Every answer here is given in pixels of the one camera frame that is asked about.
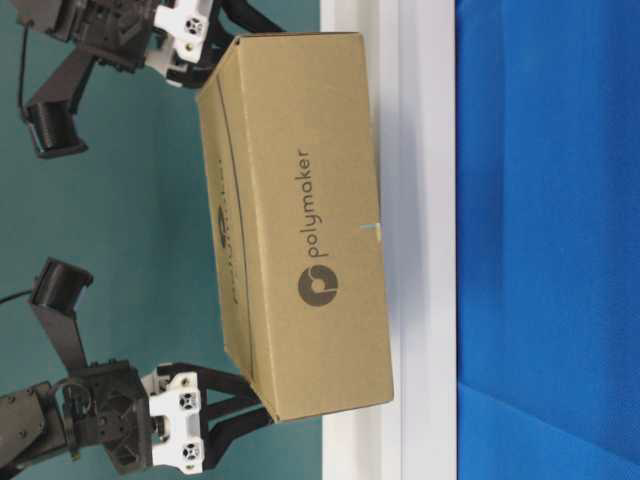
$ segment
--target cardboard box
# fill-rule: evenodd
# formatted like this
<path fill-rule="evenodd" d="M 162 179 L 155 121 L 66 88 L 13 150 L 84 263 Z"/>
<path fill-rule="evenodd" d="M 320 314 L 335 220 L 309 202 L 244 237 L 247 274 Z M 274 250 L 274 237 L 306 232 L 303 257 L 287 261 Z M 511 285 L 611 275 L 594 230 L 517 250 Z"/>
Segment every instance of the cardboard box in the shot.
<path fill-rule="evenodd" d="M 390 401 L 362 37 L 238 37 L 198 106 L 227 352 L 276 421 Z"/>

